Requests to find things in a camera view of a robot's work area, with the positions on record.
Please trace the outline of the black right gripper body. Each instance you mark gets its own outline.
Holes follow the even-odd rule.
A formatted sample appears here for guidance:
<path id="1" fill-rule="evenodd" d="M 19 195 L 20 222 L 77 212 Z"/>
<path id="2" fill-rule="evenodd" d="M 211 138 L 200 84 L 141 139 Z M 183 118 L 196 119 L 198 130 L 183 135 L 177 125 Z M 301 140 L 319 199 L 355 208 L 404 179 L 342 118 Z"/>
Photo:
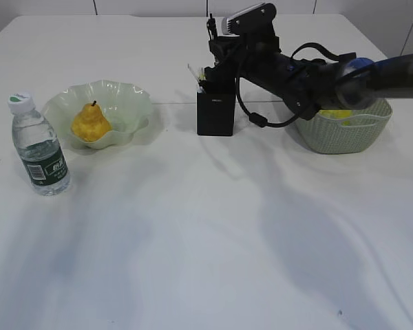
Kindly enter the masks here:
<path id="1" fill-rule="evenodd" d="M 281 98 L 293 113 L 292 120 L 311 120 L 323 109 L 324 101 L 333 100 L 340 55 L 318 43 L 305 43 L 296 49 L 313 48 L 323 57 L 297 60 L 282 54 L 279 37 L 273 32 L 243 34 L 242 59 L 237 62 L 235 98 L 251 120 L 264 120 L 244 106 L 240 80 L 245 79 Z"/>

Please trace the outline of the blue black right robot arm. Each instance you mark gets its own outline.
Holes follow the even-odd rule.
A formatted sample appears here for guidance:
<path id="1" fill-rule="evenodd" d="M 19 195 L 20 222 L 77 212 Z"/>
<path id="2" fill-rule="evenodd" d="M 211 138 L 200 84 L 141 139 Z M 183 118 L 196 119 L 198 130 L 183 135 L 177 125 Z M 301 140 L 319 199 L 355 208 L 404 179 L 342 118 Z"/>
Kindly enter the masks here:
<path id="1" fill-rule="evenodd" d="M 275 34 L 250 33 L 209 40 L 216 63 L 205 70 L 217 88 L 239 91 L 241 78 L 282 99 L 294 116 L 310 120 L 322 109 L 362 110 L 379 98 L 413 98 L 413 54 L 374 62 L 354 52 L 322 57 L 282 54 Z"/>

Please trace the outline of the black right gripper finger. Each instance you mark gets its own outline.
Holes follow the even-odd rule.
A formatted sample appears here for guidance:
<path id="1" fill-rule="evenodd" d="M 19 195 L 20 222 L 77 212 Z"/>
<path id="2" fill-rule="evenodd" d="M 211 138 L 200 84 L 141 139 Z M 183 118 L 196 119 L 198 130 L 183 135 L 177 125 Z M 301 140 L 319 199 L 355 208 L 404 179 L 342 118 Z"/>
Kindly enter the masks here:
<path id="1" fill-rule="evenodd" d="M 233 60 L 204 68 L 202 88 L 206 93 L 235 93 L 237 63 Z"/>
<path id="2" fill-rule="evenodd" d="M 241 36 L 218 36 L 209 42 L 209 51 L 215 62 L 237 61 L 242 59 L 243 46 Z"/>

